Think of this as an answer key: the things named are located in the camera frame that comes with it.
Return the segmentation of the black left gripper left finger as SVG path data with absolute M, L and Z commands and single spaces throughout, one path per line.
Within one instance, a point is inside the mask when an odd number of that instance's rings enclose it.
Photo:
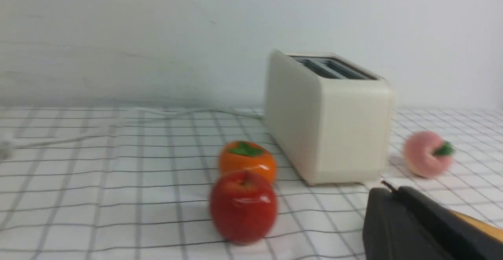
M 367 199 L 362 240 L 367 260 L 454 260 L 418 217 L 396 196 L 388 181 Z

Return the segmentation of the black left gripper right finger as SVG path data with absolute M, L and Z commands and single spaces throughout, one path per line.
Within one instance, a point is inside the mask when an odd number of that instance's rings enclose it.
M 397 199 L 455 260 L 501 260 L 502 242 L 451 213 L 418 190 L 401 186 Z

